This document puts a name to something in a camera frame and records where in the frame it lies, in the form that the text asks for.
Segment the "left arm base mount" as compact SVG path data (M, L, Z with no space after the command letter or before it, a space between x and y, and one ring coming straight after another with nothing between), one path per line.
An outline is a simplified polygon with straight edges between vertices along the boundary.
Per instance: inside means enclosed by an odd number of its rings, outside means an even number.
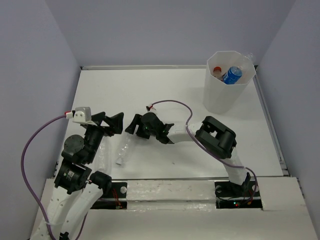
M127 209L127 188L125 181L113 181L111 188L92 205L92 210L125 210Z

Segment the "clear bottle blue-white cap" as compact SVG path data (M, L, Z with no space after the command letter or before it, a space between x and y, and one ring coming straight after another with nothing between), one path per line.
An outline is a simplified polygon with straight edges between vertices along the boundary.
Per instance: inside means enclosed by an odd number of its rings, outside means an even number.
M248 52L244 54L244 57L250 60L252 63L255 61L255 56L252 52Z

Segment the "red cap small bottle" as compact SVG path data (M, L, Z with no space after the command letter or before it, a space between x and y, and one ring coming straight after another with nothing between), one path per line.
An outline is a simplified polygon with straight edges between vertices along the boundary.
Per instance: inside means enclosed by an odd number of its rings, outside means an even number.
M219 66L214 67L213 70L212 70L212 75L213 75L216 79L222 81L222 80L223 80L222 68L219 67Z

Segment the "blue label water bottle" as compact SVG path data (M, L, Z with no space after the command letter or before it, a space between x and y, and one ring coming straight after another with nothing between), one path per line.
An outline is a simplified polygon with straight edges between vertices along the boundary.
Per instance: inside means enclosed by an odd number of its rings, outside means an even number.
M243 75L242 69L237 66L231 66L222 76L222 81L227 85L235 84Z

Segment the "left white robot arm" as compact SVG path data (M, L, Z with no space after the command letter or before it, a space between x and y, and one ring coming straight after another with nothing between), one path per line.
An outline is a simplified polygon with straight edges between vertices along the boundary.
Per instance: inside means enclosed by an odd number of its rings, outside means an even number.
M70 240L80 221L99 199L110 194L112 178L101 171L93 172L94 161L104 137L120 135L124 113L107 116L105 112L91 114L88 107L77 107L61 116L85 128L84 136L69 136L61 153L62 162L54 180L47 208L39 199L41 220L32 240Z

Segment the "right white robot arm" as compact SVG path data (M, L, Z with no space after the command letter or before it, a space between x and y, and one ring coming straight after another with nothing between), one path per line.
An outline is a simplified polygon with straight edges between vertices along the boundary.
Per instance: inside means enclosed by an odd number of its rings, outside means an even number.
M229 179L227 190L244 197L249 189L251 176L242 164L236 149L236 134L212 116L199 123L164 123L155 113L136 114L125 129L140 138L154 137L162 144L195 142L206 153L220 161Z

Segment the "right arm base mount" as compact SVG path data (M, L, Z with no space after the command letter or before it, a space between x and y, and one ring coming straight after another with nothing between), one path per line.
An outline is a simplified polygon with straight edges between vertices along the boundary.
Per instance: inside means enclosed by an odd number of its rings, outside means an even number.
M219 210L263 208L259 188L254 181L250 181L245 190L229 181L216 181L214 187L215 206Z

